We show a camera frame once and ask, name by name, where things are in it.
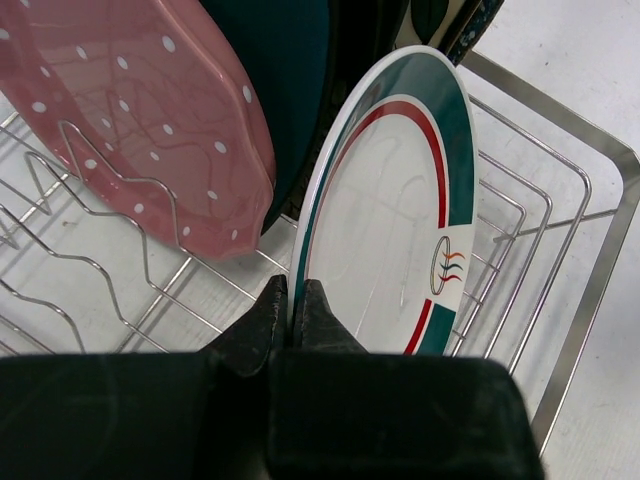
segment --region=dish rack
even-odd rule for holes
[[[447,353],[508,367],[543,451],[640,201],[640,164],[481,55],[471,52],[460,70],[473,95],[481,180]],[[62,123],[61,132],[73,128]],[[198,349],[271,275],[288,272],[296,228],[282,216],[254,254],[224,263],[159,244],[105,209],[13,111],[0,128],[0,350]]]

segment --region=polka dot plate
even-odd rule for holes
[[[205,257],[256,247],[271,139],[197,0],[3,0],[0,59],[9,101],[115,211]]]
[[[442,353],[469,271],[477,168],[471,107],[430,47],[380,60],[343,105],[305,196],[289,314],[307,278],[367,350]]]

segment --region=metal rack frame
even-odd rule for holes
[[[502,92],[512,97],[514,100],[520,102],[522,105],[528,107],[533,112],[544,117],[549,122],[560,127],[592,149],[608,157],[616,165],[623,178],[622,198],[620,200],[619,206],[616,209],[604,210],[594,214],[585,215],[585,211],[592,193],[591,181],[586,172],[584,172],[580,167],[571,162],[569,159],[552,149],[549,145],[542,142],[540,139],[533,136],[499,112],[493,110],[482,101],[476,98],[472,99],[472,103],[474,103],[488,115],[506,125],[513,132],[530,142],[533,146],[550,155],[564,168],[568,168],[575,175],[577,175],[583,184],[584,194],[573,218],[550,223],[551,212],[553,210],[553,201],[551,196],[546,193],[544,189],[522,177],[515,171],[509,169],[492,156],[484,152],[480,152],[481,161],[486,162],[491,166],[491,168],[495,168],[501,171],[512,181],[517,182],[522,187],[539,196],[545,203],[545,211],[540,223],[536,227],[523,230],[523,225],[525,219],[527,218],[526,207],[518,203],[509,195],[495,188],[495,186],[492,186],[485,181],[480,182],[481,188],[485,189],[489,194],[495,196],[495,198],[497,198],[499,201],[505,202],[505,205],[509,208],[515,209],[518,217],[513,229],[507,231],[499,225],[496,225],[489,219],[485,218],[484,216],[478,216],[478,220],[480,222],[483,222],[491,229],[495,230],[496,237],[494,240],[497,244],[500,245],[500,251],[496,255],[496,258],[490,259],[483,258],[482,256],[474,252],[473,261],[479,262],[481,267],[485,270],[486,275],[484,276],[483,282],[479,282],[475,286],[467,285],[465,296],[471,302],[472,307],[470,308],[469,312],[464,315],[464,321],[454,330],[454,335],[451,338],[448,353],[452,355],[461,353],[461,347],[465,340],[469,338],[473,326],[477,321],[478,315],[482,310],[482,307],[486,304],[487,298],[489,297],[492,289],[496,284],[497,279],[499,278],[501,271],[505,266],[505,262],[511,253],[516,239],[523,236],[531,235],[533,236],[533,240],[530,249],[526,253],[524,264],[522,265],[515,282],[510,288],[508,301],[506,302],[504,309],[502,310],[502,313],[499,317],[499,321],[495,329],[491,332],[490,340],[484,349],[485,357],[491,355],[496,341],[500,337],[503,327],[505,326],[505,323],[512,311],[513,304],[520,294],[520,290],[525,278],[527,277],[529,267],[531,266],[534,257],[536,257],[536,255],[538,254],[538,247],[540,245],[544,232],[553,228],[569,227],[568,232],[564,237],[559,250],[557,251],[554,263],[548,273],[548,276],[544,281],[544,284],[540,291],[537,292],[535,306],[527,319],[526,326],[522,331],[515,352],[513,352],[513,355],[508,362],[509,371],[513,373],[520,361],[522,353],[536,325],[538,317],[540,316],[541,309],[549,295],[560,266],[567,254],[572,240],[575,237],[579,225],[582,222],[588,220],[613,216],[611,225],[609,227],[609,230],[607,231],[605,240],[600,249],[600,253],[596,259],[592,273],[587,282],[587,286],[582,295],[582,299],[571,322],[571,326],[564,341],[564,345],[555,363],[555,367],[547,383],[542,400],[533,417],[532,428],[542,452],[547,445],[549,436],[551,434],[551,431],[553,430],[555,421],[566,397],[567,391],[571,384],[571,380],[582,355],[584,345],[587,341],[589,332],[593,325],[596,313],[604,296],[609,278],[624,242],[625,235],[631,223],[631,219],[633,218],[636,207],[640,202],[640,182],[637,181],[638,179],[640,179],[640,163],[635,152],[633,152],[628,146],[624,145],[607,132],[592,125],[588,121],[579,117],[574,112],[567,109],[562,104],[556,102],[546,94],[542,93],[533,86],[519,79],[512,73],[496,65],[490,60],[482,57],[481,55],[471,52],[465,58],[463,65],[480,78],[483,78]],[[147,342],[160,351],[168,351],[167,348],[165,348],[163,345],[152,338],[151,335],[154,328],[153,322],[150,325],[148,324],[149,319],[152,318],[152,315],[154,313],[157,313],[157,311],[160,309],[161,305],[163,304],[163,300],[169,302],[172,305],[176,305],[184,312],[188,313],[195,320],[201,322],[203,325],[209,328],[211,330],[212,337],[221,332],[221,329],[210,320],[208,320],[205,315],[196,312],[193,308],[181,302],[176,295],[170,293],[172,287],[174,287],[174,285],[176,285],[179,280],[183,279],[188,269],[193,265],[197,265],[199,268],[202,268],[206,272],[208,272],[208,274],[221,279],[222,281],[236,289],[238,292],[240,292],[245,297],[245,299],[249,301],[255,300],[255,296],[250,291],[245,289],[242,285],[228,278],[214,266],[203,261],[197,256],[192,255],[180,245],[179,235],[177,234],[175,200],[171,190],[166,185],[153,178],[129,179],[123,177],[119,174],[119,172],[113,169],[113,167],[108,163],[108,161],[99,152],[99,150],[95,148],[90,140],[86,138],[75,125],[67,121],[60,122],[60,132],[62,137],[65,139],[66,146],[69,150],[72,163],[75,164],[76,171],[79,172],[80,169],[77,168],[78,162],[67,135],[67,130],[69,129],[75,131],[75,133],[86,143],[86,146],[95,153],[96,158],[99,158],[100,161],[103,162],[103,164],[108,167],[111,172],[121,181],[150,182],[157,186],[160,186],[168,196],[171,202],[174,227],[176,227],[176,246],[179,250],[181,250],[184,256],[184,260],[178,266],[175,272],[170,275],[168,281],[162,283],[161,285],[154,283],[151,280],[149,274],[147,235],[138,225],[138,223],[134,219],[121,213],[97,212],[92,210],[85,202],[83,202],[83,200],[73,188],[74,185],[78,184],[78,181],[84,182],[83,178],[77,179],[68,170],[66,170],[64,167],[61,167],[58,162],[51,158],[48,158],[42,152],[35,151],[33,147],[25,143],[21,138],[19,138],[9,130],[9,126],[17,118],[17,113],[14,113],[9,118],[7,118],[0,125],[0,133],[7,135],[13,141],[22,144],[29,150],[25,153],[25,161],[29,168],[31,177],[36,185],[36,189],[39,193],[39,198],[35,201],[31,200],[30,198],[28,198],[28,196],[22,194],[18,188],[8,183],[8,181],[0,181],[0,184],[2,186],[8,188],[11,192],[13,192],[15,195],[29,204],[29,208],[25,212],[22,212],[20,215],[14,215],[8,208],[0,204],[0,250],[7,247],[16,250],[20,249],[21,247],[16,238],[16,233],[20,230],[28,237],[29,242],[44,250],[48,255],[64,259],[66,261],[84,262],[85,264],[88,264],[89,266],[97,270],[102,275],[105,283],[107,284],[111,303],[113,304],[113,308],[116,312],[117,318],[123,325],[125,325],[129,329],[128,334],[120,342],[118,348],[116,349],[116,352],[122,352],[125,349],[130,348],[134,340]],[[50,185],[42,185],[38,175],[35,173],[34,165],[38,164],[43,167],[44,170],[51,176],[52,183]],[[135,319],[125,318],[120,308],[118,292],[114,287],[109,272],[103,266],[88,257],[58,253],[49,245],[47,245],[42,239],[40,239],[36,233],[30,230],[29,222],[34,218],[34,216],[40,214],[52,214],[49,199],[52,197],[52,195],[54,195],[54,193],[58,191],[65,192],[70,199],[72,199],[84,210],[87,215],[102,218],[121,218],[130,223],[132,225],[132,228],[138,231],[142,243],[145,281],[149,288],[153,290],[155,295],[153,301],[139,317]],[[7,226],[3,222],[3,219],[5,221],[7,219],[9,220],[9,226]],[[283,217],[282,221],[286,222],[290,228],[297,228],[295,222],[286,217]],[[270,262],[277,269],[277,271],[288,273],[288,270],[284,265],[282,265],[276,259],[271,258],[263,251],[258,250],[256,252],[256,255],[259,255],[263,259],[266,259],[268,262]],[[14,288],[12,288],[12,286],[6,283],[2,278],[0,278],[0,286],[2,286],[11,295],[18,298],[19,300],[37,304],[54,311],[62,318],[64,322],[68,324],[69,328],[72,330],[74,338],[76,339],[78,345],[78,350],[83,353],[86,352],[87,349],[84,346],[82,335],[76,325],[76,322],[64,310],[49,301],[21,294],[19,291],[15,290]],[[10,320],[9,318],[6,318],[4,315],[0,315],[0,325],[15,332],[38,351],[41,351],[43,353],[54,353],[52,348],[45,345],[42,341],[38,340],[35,336],[25,331],[16,322]],[[4,350],[7,354],[19,354],[16,348],[7,344],[6,342],[0,341],[0,349]]]

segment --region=white polka dot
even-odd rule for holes
[[[118,62],[118,65],[120,65],[120,68],[123,70],[129,70],[129,64],[127,63],[127,61],[124,59],[124,57],[118,57],[116,58],[116,61]]]
[[[44,113],[47,111],[47,106],[42,102],[35,102],[33,105],[31,105],[31,108],[33,108],[34,112],[38,113]]]
[[[244,95],[244,99],[247,101],[247,103],[251,103],[251,100],[253,100],[253,96],[251,95],[251,90],[249,90],[249,87],[247,87],[246,85],[242,87],[242,94]]]
[[[173,53],[176,51],[176,44],[167,35],[162,37],[162,45],[167,49],[167,52]]]
[[[78,45],[76,47],[76,52],[78,53],[78,56],[83,59],[86,60],[87,59],[87,52],[84,51],[84,48],[82,48],[80,45]]]

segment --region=logo on plate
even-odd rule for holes
[[[451,251],[451,239],[443,236],[436,245],[431,262],[431,293],[440,295],[444,286],[452,280],[462,281],[456,273],[462,272],[462,265],[456,259],[464,260],[464,255],[460,252]]]

